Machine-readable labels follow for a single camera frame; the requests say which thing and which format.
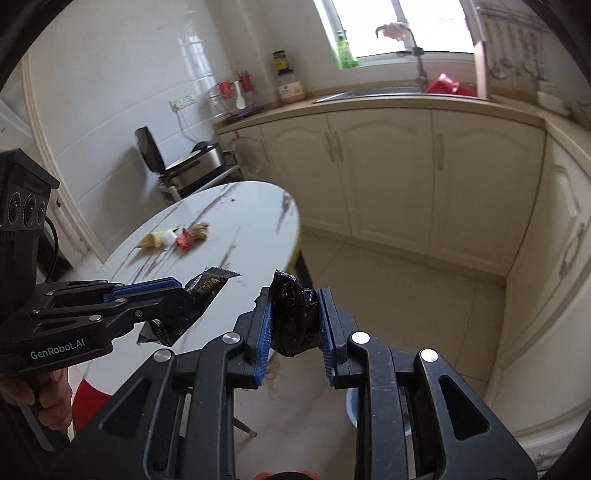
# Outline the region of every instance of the door frame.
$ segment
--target door frame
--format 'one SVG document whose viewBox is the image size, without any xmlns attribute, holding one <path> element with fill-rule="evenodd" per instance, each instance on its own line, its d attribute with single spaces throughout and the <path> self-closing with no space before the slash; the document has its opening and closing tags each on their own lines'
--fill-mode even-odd
<svg viewBox="0 0 591 480">
<path fill-rule="evenodd" d="M 45 130 L 43 129 L 43 124 L 41 123 L 41 118 L 37 109 L 37 100 L 35 98 L 28 54 L 25 54 L 22 58 L 21 64 L 25 105 L 27 107 L 27 115 L 31 125 L 31 133 L 40 153 L 40 164 L 60 181 L 60 187 L 52 192 L 49 207 L 56 222 L 60 225 L 62 231 L 72 243 L 74 250 L 83 253 L 83 256 L 90 250 L 101 262 L 104 263 L 109 258 L 109 252 L 96 236 L 94 230 L 90 227 L 78 208 L 67 183 L 61 175 L 56 159 L 53 156 L 47 141 Z"/>
</svg>

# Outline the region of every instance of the faucet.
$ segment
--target faucet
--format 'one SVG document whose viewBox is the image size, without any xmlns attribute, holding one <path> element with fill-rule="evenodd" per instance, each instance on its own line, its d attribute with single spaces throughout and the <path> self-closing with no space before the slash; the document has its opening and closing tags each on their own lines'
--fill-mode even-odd
<svg viewBox="0 0 591 480">
<path fill-rule="evenodd" d="M 414 38 L 411 28 L 408 26 L 408 24 L 403 22 L 392 22 L 388 25 L 382 25 L 381 27 L 376 28 L 375 36 L 377 37 L 380 32 L 382 32 L 385 37 L 390 37 L 398 41 L 402 41 L 402 38 L 406 35 L 406 33 L 410 34 L 410 37 L 413 41 L 413 48 L 410 53 L 417 58 L 418 67 L 418 76 L 415 79 L 415 82 L 417 82 L 417 85 L 421 87 L 421 92 L 424 92 L 429 82 L 422 58 L 425 51 L 421 47 L 417 46 L 417 41 Z"/>
</svg>

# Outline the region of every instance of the green bottle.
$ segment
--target green bottle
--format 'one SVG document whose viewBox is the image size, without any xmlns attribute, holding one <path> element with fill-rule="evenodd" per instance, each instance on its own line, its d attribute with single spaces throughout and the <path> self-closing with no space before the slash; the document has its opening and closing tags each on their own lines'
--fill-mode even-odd
<svg viewBox="0 0 591 480">
<path fill-rule="evenodd" d="M 339 30 L 337 33 L 338 41 L 336 43 L 336 51 L 339 56 L 340 66 L 343 69 L 350 69 L 359 66 L 359 62 L 351 53 L 351 47 L 347 41 L 345 30 Z"/>
</svg>

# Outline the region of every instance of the metal screw head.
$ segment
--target metal screw head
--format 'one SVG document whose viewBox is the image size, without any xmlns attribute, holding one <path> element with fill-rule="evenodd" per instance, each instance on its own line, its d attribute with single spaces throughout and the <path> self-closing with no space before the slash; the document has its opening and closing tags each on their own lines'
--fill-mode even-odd
<svg viewBox="0 0 591 480">
<path fill-rule="evenodd" d="M 358 345 L 364 345 L 365 343 L 369 342 L 369 335 L 365 332 L 355 332 L 351 334 L 351 340 L 353 340 Z"/>
<path fill-rule="evenodd" d="M 439 358 L 439 354 L 431 348 L 425 348 L 421 350 L 421 358 L 426 362 L 434 362 Z"/>
<path fill-rule="evenodd" d="M 156 360 L 159 363 L 168 362 L 172 355 L 173 354 L 170 352 L 170 350 L 162 348 L 154 353 L 154 360 Z"/>
<path fill-rule="evenodd" d="M 240 335 L 236 332 L 228 332 L 224 334 L 222 340 L 224 343 L 232 345 L 233 343 L 238 343 L 240 341 Z"/>
</svg>

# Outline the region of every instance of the black snack wrapper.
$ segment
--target black snack wrapper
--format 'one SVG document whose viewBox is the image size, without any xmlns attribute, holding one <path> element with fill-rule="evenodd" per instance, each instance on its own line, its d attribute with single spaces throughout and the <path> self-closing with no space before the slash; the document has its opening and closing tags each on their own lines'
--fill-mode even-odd
<svg viewBox="0 0 591 480">
<path fill-rule="evenodd" d="M 283 356 L 296 356 L 320 345 L 316 290 L 302 288 L 294 276 L 276 270 L 269 297 L 273 350 Z"/>
<path fill-rule="evenodd" d="M 138 343 L 158 342 L 164 346 L 173 346 L 181 335 L 203 315 L 228 279 L 239 276 L 238 273 L 223 268 L 211 267 L 192 278 L 185 285 L 185 290 L 189 292 L 193 301 L 189 318 L 171 316 L 145 322 L 139 333 Z"/>
</svg>

